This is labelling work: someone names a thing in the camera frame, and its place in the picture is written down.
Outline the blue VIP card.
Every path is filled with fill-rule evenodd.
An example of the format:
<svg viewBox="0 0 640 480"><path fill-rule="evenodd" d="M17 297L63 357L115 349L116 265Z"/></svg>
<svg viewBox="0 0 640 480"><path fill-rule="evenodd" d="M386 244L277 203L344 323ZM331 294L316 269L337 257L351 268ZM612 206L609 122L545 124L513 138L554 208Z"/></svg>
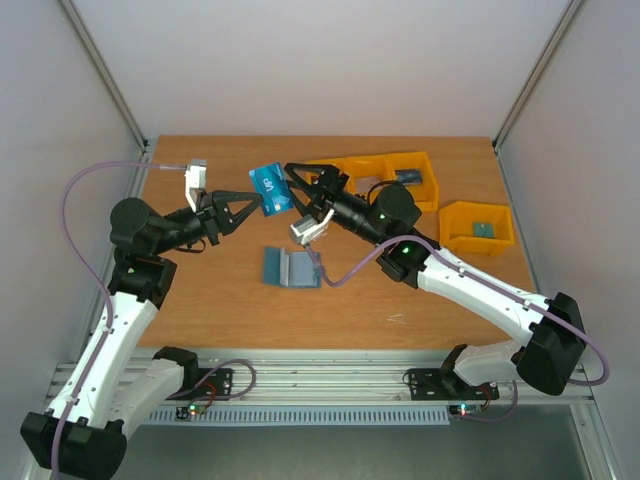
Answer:
<svg viewBox="0 0 640 480"><path fill-rule="evenodd" d="M260 166L249 171L254 190L262 197L265 217L291 210L294 205L284 170L279 162Z"/></svg>

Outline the teal card holder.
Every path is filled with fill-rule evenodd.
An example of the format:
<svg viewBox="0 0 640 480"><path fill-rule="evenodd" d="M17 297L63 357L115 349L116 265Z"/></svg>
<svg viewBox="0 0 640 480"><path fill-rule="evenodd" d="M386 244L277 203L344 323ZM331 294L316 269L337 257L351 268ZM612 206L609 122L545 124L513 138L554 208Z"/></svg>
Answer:
<svg viewBox="0 0 640 480"><path fill-rule="evenodd" d="M321 277L305 252L265 247L262 282L286 289L311 289L321 286Z"/></svg>

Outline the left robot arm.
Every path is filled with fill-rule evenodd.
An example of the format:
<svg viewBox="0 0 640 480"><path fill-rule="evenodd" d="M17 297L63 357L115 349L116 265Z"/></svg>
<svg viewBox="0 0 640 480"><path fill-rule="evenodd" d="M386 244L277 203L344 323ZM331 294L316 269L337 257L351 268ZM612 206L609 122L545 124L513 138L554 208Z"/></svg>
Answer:
<svg viewBox="0 0 640 480"><path fill-rule="evenodd" d="M194 206L167 215L129 197L110 215L115 246L105 307L67 383L43 413L29 413L20 434L37 464L54 474L110 479L129 439L170 396L189 398L201 386L196 353L158 351L150 366L124 390L118 388L130 357L163 305L177 266L164 253L199 240L216 245L262 202L257 193L201 191Z"/></svg>

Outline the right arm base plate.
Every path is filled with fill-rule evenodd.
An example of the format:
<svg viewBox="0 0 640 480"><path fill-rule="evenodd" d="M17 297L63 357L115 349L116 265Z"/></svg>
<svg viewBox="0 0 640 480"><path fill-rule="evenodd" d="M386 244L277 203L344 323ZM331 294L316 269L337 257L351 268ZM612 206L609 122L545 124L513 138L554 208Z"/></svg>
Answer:
<svg viewBox="0 0 640 480"><path fill-rule="evenodd" d="M403 374L402 382L409 388L413 401L493 401L500 398L497 386L490 383L470 386L454 373L439 368L409 369Z"/></svg>

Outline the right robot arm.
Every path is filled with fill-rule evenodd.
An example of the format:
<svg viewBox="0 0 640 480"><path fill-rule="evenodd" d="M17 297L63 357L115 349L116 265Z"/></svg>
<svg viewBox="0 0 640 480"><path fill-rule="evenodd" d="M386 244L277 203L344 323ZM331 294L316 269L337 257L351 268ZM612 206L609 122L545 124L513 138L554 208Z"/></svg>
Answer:
<svg viewBox="0 0 640 480"><path fill-rule="evenodd" d="M329 164L288 163L288 186L307 201L293 200L301 220L291 234L303 246L335 223L374 245L382 272L395 282L442 296L508 334L506 342L461 344L440 367L440 384L457 398L492 381L525 382L552 396L573 383L585 335L577 302L559 293L549 299L526 292L476 269L415 224L421 211L408 189L396 180L374 186L375 197L347 191L348 176Z"/></svg>

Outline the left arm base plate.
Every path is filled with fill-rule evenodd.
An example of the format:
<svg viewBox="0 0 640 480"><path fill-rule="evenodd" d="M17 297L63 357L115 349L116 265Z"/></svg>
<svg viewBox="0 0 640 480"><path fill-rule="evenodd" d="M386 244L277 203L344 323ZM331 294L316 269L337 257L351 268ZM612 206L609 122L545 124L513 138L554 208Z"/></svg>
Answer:
<svg viewBox="0 0 640 480"><path fill-rule="evenodd" d="M209 375L196 389L181 395L172 395L170 399L178 401L200 401L209 399L211 396L226 399L226 397L231 394L233 374L234 371L232 368L221 368Z"/></svg>

